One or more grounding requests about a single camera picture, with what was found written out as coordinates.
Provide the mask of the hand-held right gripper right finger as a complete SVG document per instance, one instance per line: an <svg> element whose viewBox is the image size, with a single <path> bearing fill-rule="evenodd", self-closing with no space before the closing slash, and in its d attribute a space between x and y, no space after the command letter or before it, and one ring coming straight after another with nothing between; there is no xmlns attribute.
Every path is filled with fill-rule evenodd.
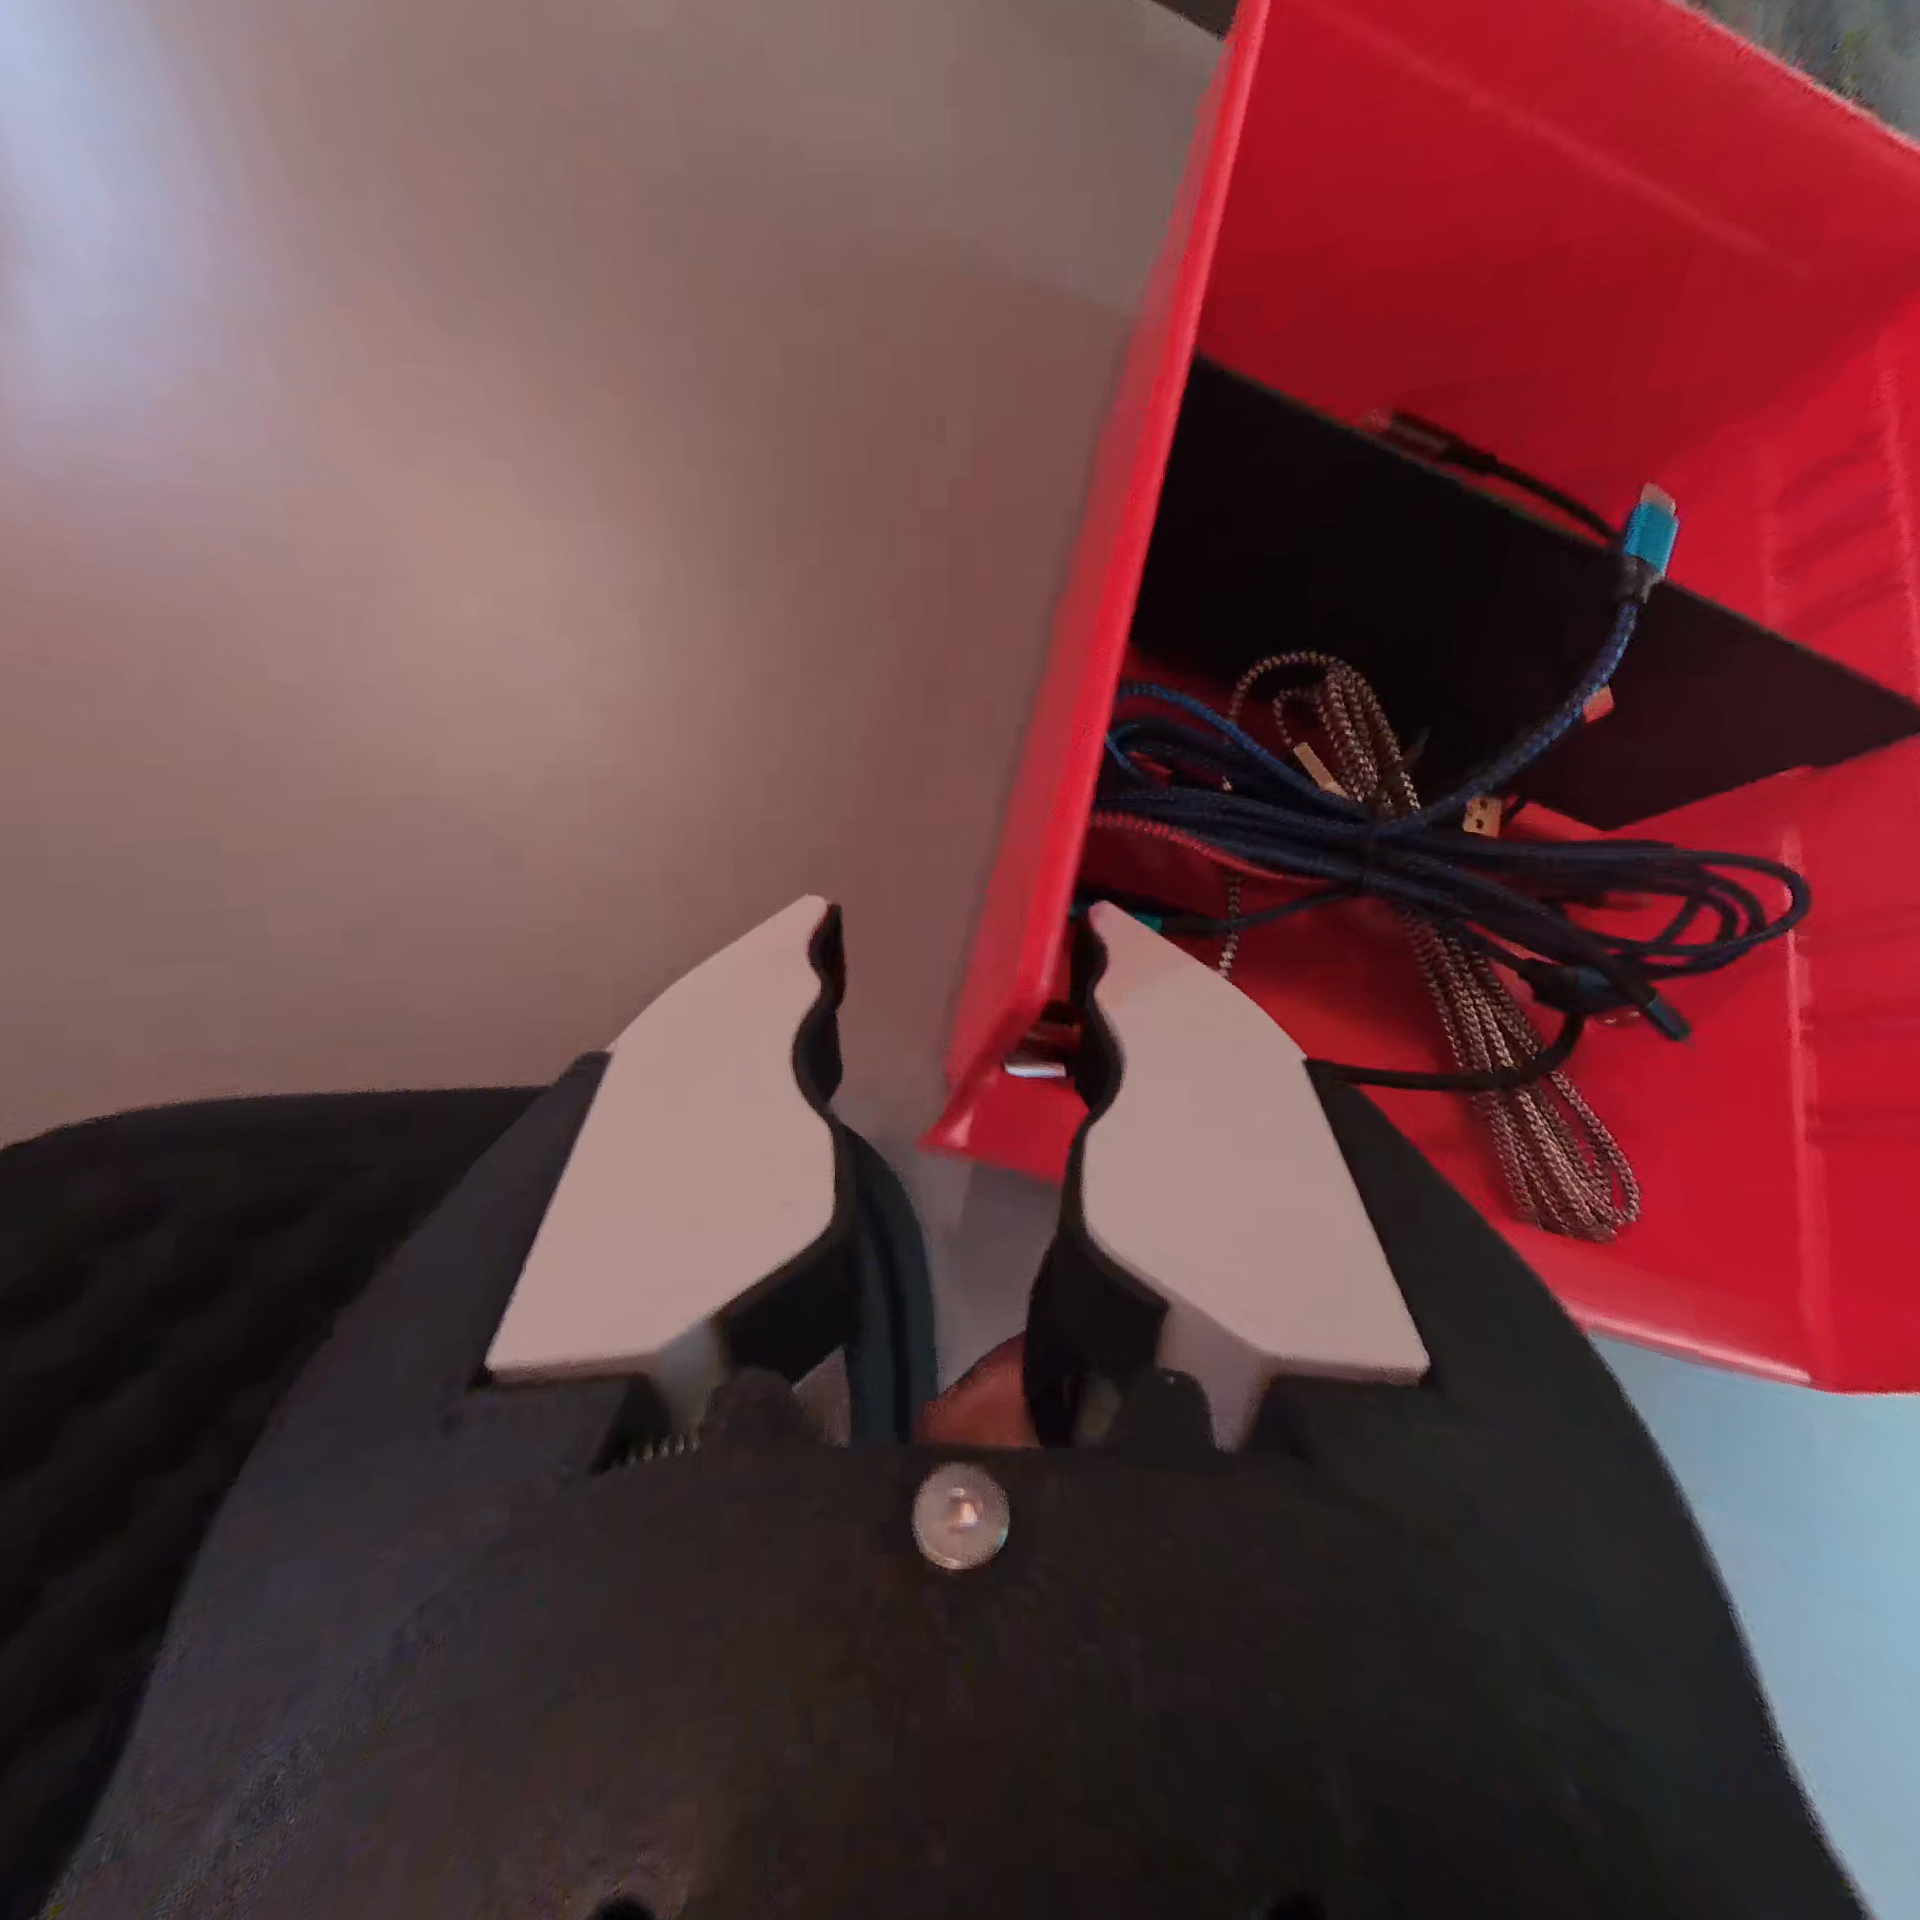
<svg viewBox="0 0 1920 1920"><path fill-rule="evenodd" d="M1064 1343L1128 1385L1197 1382L1243 1445L1280 1375L1414 1385L1429 1350L1303 1049L1115 903L1084 922L1081 1127L1056 1239Z"/></svg>

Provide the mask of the black wrist rest pad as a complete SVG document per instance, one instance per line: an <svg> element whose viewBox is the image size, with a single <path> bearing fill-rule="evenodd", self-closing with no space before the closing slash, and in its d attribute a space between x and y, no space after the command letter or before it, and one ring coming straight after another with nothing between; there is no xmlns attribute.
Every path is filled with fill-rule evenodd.
<svg viewBox="0 0 1920 1920"><path fill-rule="evenodd" d="M120 1110L1 1157L1 1915L39 1915L259 1435L536 1088Z"/></svg>

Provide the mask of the person's right hand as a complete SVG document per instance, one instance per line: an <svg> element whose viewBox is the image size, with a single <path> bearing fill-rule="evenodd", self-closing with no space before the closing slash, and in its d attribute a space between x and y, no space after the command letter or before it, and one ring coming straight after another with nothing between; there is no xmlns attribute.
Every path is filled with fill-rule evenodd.
<svg viewBox="0 0 1920 1920"><path fill-rule="evenodd" d="M917 1440L931 1448L1035 1448L1039 1435L1024 1392L1024 1337L1004 1338L931 1399Z"/></svg>

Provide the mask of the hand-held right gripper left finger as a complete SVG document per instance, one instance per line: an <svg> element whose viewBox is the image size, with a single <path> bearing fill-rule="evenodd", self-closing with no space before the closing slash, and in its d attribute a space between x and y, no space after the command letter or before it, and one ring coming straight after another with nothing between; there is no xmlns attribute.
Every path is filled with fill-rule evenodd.
<svg viewBox="0 0 1920 1920"><path fill-rule="evenodd" d="M653 999L609 1045L493 1329L493 1385L644 1381L704 1413L785 1382L859 1317L844 1081L844 919L803 895Z"/></svg>

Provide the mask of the black bin divider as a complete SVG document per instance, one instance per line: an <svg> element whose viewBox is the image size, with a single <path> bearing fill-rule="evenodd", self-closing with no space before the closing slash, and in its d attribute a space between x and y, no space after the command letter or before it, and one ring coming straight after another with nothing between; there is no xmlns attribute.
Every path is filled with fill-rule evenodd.
<svg viewBox="0 0 1920 1920"><path fill-rule="evenodd" d="M1615 551L1255 382L1191 367L1132 647L1227 688L1312 650L1422 735L1444 794L1558 705L1615 621ZM1916 737L1916 701L1662 583L1611 680L1525 775L1525 800L1625 829Z"/></svg>

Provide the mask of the red divided plastic bin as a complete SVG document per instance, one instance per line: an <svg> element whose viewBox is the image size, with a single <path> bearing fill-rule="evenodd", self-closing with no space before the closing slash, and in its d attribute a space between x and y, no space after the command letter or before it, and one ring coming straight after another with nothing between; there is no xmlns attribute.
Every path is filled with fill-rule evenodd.
<svg viewBox="0 0 1920 1920"><path fill-rule="evenodd" d="M928 1139L1059 1175L1084 1119L1084 913L1255 901L1087 825L1121 682L1188 693L1388 821L1447 794L1422 792L1424 737L1345 659L1262 656L1221 688L1134 656L1195 363L1355 430L1432 421L1615 531L1654 485L1679 515L1659 585L1916 701L1916 211L1916 138L1679 3L1238 3L1053 617ZM1668 987L1679 1042L1633 1014L1563 1018L1381 903L1222 944L1160 935L1360 1078L1590 1329L1916 1393L1916 737L1625 829L1517 784L1463 825L1774 857L1807 878L1807 921Z"/></svg>

